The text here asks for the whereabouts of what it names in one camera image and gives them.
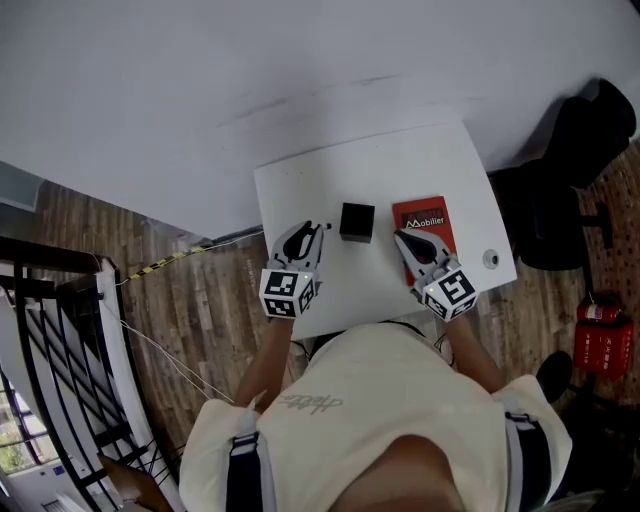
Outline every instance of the black metal railing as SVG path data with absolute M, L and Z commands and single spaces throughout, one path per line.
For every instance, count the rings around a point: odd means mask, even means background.
M 75 397 L 77 408 L 82 416 L 84 426 L 95 444 L 97 454 L 107 455 L 106 452 L 110 451 L 109 456 L 115 458 L 117 462 L 131 464 L 132 467 L 137 467 L 140 471 L 151 476 L 156 476 L 153 475 L 153 466 L 156 459 L 162 457 L 166 464 L 162 472 L 167 472 L 167 476 L 171 475 L 177 481 L 177 469 L 174 462 L 179 457 L 165 452 L 162 443 L 158 442 L 158 436 L 153 431 L 153 427 L 151 427 L 152 441 L 146 446 L 136 444 L 125 411 L 112 384 L 111 366 L 101 334 L 101 319 L 98 308 L 101 296 L 95 286 L 94 277 L 95 273 L 100 270 L 100 258 L 90 253 L 0 237 L 0 261 L 9 262 L 13 264 L 14 268 L 12 278 L 0 276 L 0 287 L 4 288 L 5 295 L 15 310 L 20 346 L 36 408 L 60 462 L 91 510 L 95 512 L 100 510 L 88 490 L 94 484 L 105 494 L 114 509 L 117 509 L 118 505 L 102 481 L 107 476 L 106 471 L 95 464 L 95 457 L 93 458 L 94 463 L 91 462 L 91 457 L 87 453 L 89 448 L 83 446 L 78 436 L 79 425 L 74 425 L 69 412 L 70 404 L 67 403 L 69 393 L 66 390 L 71 390 Z M 23 277 L 25 268 L 81 274 L 79 280 L 83 283 L 82 290 L 78 291 L 68 283 L 55 286 L 52 282 Z M 87 305 L 92 328 L 89 333 L 85 332 L 81 335 L 78 328 L 80 322 L 77 312 L 81 307 L 86 309 Z M 122 297 L 119 290 L 118 305 L 121 318 L 123 318 Z M 127 341 L 127 354 L 129 364 L 133 369 L 137 392 L 144 412 L 149 417 L 147 404 L 135 371 L 133 353 L 124 329 L 123 335 Z M 73 451 L 80 454 L 80 462 L 89 471 L 87 476 L 81 478 L 77 473 L 56 430 L 50 407 L 42 390 L 43 382 L 41 379 L 43 376 L 42 372 L 38 373 L 34 351 L 39 353 L 49 365 L 50 378 L 53 381 L 59 407 L 75 446 Z M 151 449 L 154 442 L 156 446 L 151 462 L 143 463 L 141 456 Z M 157 478 L 156 482 L 158 485 L 161 483 Z

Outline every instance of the red book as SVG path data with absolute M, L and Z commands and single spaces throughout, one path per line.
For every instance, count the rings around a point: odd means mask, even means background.
M 444 197 L 436 196 L 417 199 L 392 206 L 396 229 L 413 228 L 428 231 L 442 238 L 451 252 L 456 252 L 456 242 L 449 221 L 447 204 Z M 407 270 L 407 284 L 413 286 L 415 280 Z

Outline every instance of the white wall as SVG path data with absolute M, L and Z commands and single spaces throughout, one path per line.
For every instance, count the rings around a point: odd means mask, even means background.
M 0 160 L 214 237 L 301 151 L 463 119 L 493 169 L 593 75 L 640 113 L 639 55 L 628 0 L 4 0 Z
M 60 465 L 60 461 L 56 460 L 7 477 L 9 492 L 24 512 L 43 510 L 41 505 L 56 501 L 57 493 L 65 493 L 77 503 L 84 504 L 69 475 L 54 473 L 53 468 Z

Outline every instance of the person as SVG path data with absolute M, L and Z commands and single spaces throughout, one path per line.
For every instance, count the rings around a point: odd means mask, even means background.
M 232 483 L 250 493 L 230 472 L 232 442 L 246 434 L 248 413 L 263 440 L 261 467 L 271 472 L 266 480 L 262 474 L 262 492 L 272 493 L 275 507 L 265 511 L 524 510 L 513 507 L 510 489 L 520 484 L 519 503 L 520 494 L 540 487 L 545 469 L 537 505 L 557 489 L 571 451 L 564 425 L 533 376 L 505 382 L 464 316 L 446 325 L 457 371 L 413 328 L 362 325 L 319 348 L 281 392 L 292 325 L 271 322 L 233 405 L 210 400 L 202 407 L 180 470 L 190 512 L 237 508 L 228 502 Z M 522 471 L 514 473 L 522 459 L 511 456 L 519 448 L 505 427 L 505 415 L 516 418 L 509 407 L 546 436 L 544 449 L 528 453 L 547 462 L 524 464 L 524 484 Z M 524 434 L 534 432 L 529 427 Z

